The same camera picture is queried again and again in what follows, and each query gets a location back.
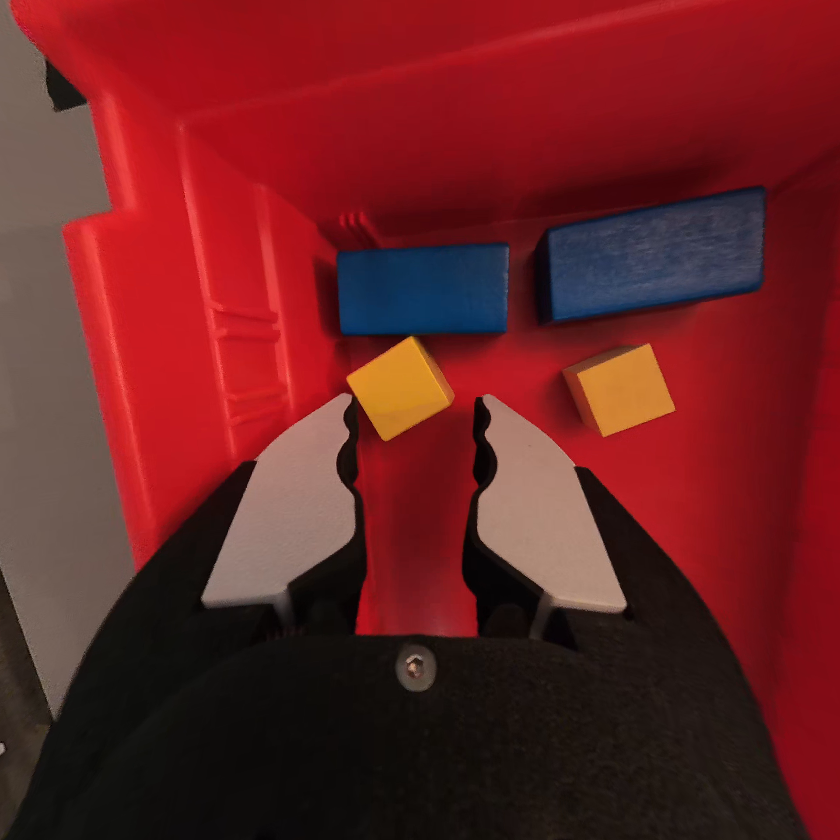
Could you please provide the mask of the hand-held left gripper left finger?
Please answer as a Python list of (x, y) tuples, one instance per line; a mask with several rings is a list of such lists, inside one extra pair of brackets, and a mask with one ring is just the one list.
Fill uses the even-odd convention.
[(255, 459), (206, 583), (205, 608), (268, 605), (284, 627), (324, 606), (356, 627), (363, 589), (358, 403), (351, 394), (289, 426)]

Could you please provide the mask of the red plastic bin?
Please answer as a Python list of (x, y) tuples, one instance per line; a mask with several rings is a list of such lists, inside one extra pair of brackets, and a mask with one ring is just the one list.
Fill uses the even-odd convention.
[[(592, 469), (690, 578), (812, 838), (838, 838), (838, 2), (11, 2), (87, 99), (112, 210), (64, 227), (134, 561), (389, 340), (338, 251), (508, 243), (508, 329), (424, 341), (455, 402), (362, 417), (362, 627), (473, 633), (474, 399)], [(543, 231), (767, 191), (760, 290), (540, 326)], [(562, 370), (650, 343), (609, 437)]]

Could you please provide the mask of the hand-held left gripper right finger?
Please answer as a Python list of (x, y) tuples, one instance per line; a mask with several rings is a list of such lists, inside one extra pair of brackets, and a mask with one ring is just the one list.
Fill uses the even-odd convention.
[(479, 637), (571, 640), (567, 612), (627, 599), (572, 458), (493, 395), (477, 397), (464, 581)]

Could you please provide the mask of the blue rectangular wooden block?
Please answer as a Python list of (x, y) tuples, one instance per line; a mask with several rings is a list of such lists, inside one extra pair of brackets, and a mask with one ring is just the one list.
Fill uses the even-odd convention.
[(766, 198), (757, 185), (546, 229), (534, 250), (539, 323), (757, 291)]
[(345, 336), (501, 334), (508, 329), (505, 243), (342, 251)]

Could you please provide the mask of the yellow wooden cube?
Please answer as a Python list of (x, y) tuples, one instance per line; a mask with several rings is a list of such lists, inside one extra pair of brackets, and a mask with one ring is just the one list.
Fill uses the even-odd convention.
[(384, 442), (449, 408), (455, 392), (414, 336), (352, 371), (346, 382)]
[(676, 410), (650, 343), (607, 350), (562, 376), (583, 425), (604, 438)]

